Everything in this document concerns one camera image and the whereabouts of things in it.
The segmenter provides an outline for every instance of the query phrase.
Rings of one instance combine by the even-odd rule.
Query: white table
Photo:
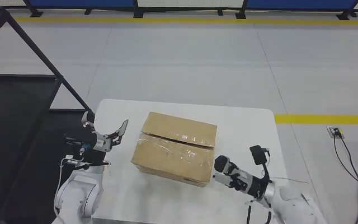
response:
[[[106,99],[96,113],[96,130],[109,134],[125,119],[129,119],[129,124],[121,145],[106,155],[112,165],[105,169],[105,191],[94,218],[157,224],[246,223],[248,207],[244,203],[252,199],[251,196],[213,179],[206,187],[199,188],[144,174],[130,162],[150,111],[216,124],[215,158],[226,155],[241,169],[259,178],[262,177],[262,166],[255,165],[249,147],[256,144],[269,147],[270,175],[287,177],[274,115],[270,110]],[[285,179],[277,179],[277,182],[288,184]],[[267,210],[254,203],[250,223],[262,224],[266,218]]]

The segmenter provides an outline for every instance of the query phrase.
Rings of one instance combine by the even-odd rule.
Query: yellow floor line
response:
[[[358,124],[358,115],[275,114],[276,124]]]
[[[358,25],[358,20],[271,20],[234,18],[96,18],[96,17],[15,17],[17,22],[142,23],[142,24],[274,24],[274,25]]]

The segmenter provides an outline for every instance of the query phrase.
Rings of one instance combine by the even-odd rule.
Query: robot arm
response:
[[[230,159],[219,156],[215,159],[214,168],[218,172],[213,178],[229,188],[241,191],[254,197],[264,207],[272,209],[279,224],[327,224],[314,200],[289,186],[277,186],[270,180],[265,166],[265,152],[260,146],[250,148],[256,165],[263,165],[265,176],[261,179],[241,170]]]
[[[95,131],[93,120],[94,115],[90,112],[83,115],[83,126],[91,132],[89,139],[66,136],[66,142],[78,148],[82,159],[77,160],[72,155],[67,155],[61,160],[60,176],[63,162],[74,165],[74,168],[68,180],[56,191],[54,200],[56,219],[53,223],[91,223],[91,216],[98,208],[103,192],[103,171],[105,165],[110,165],[110,162],[103,159],[113,146],[121,143],[128,120],[124,121],[114,133],[105,135]]]

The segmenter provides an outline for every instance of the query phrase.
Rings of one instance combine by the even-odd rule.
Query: floor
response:
[[[103,15],[131,16],[91,16]],[[336,20],[324,13],[266,16]],[[20,25],[94,111],[102,99],[111,98],[267,108],[275,114],[358,114],[356,26]],[[51,74],[6,25],[0,29],[0,52],[0,73]],[[52,107],[81,108],[65,88]],[[358,127],[340,128],[358,164]],[[326,125],[278,124],[277,130],[288,177],[306,182],[290,184],[316,198],[328,223],[356,223],[358,183],[339,163]],[[339,141],[337,149],[349,164]]]

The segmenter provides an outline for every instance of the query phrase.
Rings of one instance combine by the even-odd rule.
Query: power outlet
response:
[[[343,131],[339,128],[339,127],[332,127],[332,126],[327,126],[327,130],[329,132],[329,136],[331,136],[331,138],[335,137],[335,129],[338,128],[338,130],[341,132],[342,138],[344,139],[345,136],[343,135]]]

